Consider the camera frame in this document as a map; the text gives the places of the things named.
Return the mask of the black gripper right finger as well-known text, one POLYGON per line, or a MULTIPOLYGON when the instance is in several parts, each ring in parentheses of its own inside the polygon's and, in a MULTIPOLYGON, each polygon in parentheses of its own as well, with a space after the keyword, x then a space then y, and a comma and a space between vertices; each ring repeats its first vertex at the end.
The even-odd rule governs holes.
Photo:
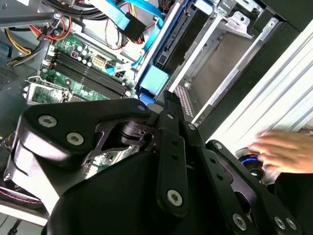
POLYGON ((300 224, 283 204, 219 141, 205 144, 198 129, 184 121, 189 161, 210 182, 221 219, 221 235, 301 235, 300 224))

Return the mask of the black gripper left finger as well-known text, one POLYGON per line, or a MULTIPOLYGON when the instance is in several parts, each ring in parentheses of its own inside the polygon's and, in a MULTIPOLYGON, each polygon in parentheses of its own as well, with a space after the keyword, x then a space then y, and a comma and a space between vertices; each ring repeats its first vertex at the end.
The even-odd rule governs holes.
POLYGON ((8 172, 51 213, 62 194, 84 179, 87 160, 136 145, 156 157, 156 203, 170 210, 167 192, 184 195, 187 189, 177 181, 186 176, 180 113, 175 94, 159 113, 135 98, 31 106, 19 118, 8 172))

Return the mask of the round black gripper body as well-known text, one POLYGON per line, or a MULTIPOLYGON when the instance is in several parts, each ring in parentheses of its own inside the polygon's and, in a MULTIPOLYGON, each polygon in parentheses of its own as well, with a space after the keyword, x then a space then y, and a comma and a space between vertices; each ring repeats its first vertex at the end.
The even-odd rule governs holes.
POLYGON ((136 153, 70 188, 47 223, 49 235, 228 235, 230 230, 206 180, 181 157, 160 164, 153 153, 136 153), (169 172, 188 184, 185 219, 171 218, 158 207, 157 175, 169 172))

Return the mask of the person hand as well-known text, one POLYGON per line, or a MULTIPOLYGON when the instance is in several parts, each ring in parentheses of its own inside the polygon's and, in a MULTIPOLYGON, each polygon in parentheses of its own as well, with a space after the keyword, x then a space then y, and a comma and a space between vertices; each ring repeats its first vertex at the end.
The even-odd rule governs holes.
POLYGON ((313 172, 312 136, 275 130, 259 134, 248 148, 257 154, 265 169, 282 173, 313 172))

